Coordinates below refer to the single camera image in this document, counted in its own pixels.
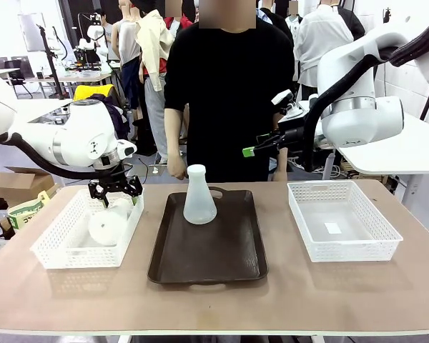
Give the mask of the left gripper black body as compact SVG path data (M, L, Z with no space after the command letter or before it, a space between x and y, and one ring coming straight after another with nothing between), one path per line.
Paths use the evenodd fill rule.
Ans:
M129 186L127 173L131 168L132 165L117 165L110 170L109 175L100 179L93 179L92 183L99 185L103 189L125 188Z

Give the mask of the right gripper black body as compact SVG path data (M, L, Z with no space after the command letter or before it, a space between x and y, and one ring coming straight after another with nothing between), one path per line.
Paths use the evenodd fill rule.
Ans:
M277 145L278 149L287 148L290 151L302 151L304 147L304 127L299 126L281 132Z

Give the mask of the person's right hand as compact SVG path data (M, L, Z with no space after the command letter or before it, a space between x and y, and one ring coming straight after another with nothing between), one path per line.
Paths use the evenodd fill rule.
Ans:
M187 177L187 165L180 155L168 155L167 169L169 174L179 180Z

